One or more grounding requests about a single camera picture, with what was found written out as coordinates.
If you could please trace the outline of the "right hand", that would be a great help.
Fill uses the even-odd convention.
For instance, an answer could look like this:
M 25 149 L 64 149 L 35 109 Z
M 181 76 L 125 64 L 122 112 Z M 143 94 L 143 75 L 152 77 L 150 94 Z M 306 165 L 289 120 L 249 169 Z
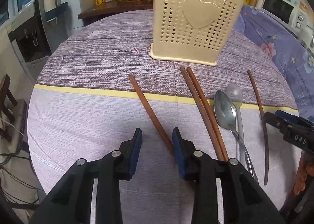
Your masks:
M 306 159 L 306 153 L 302 152 L 297 170 L 297 175 L 295 178 L 295 183 L 293 186 L 294 195 L 298 195 L 300 192 L 305 190 L 306 179 L 308 176 L 313 177 L 313 162 L 309 162 Z

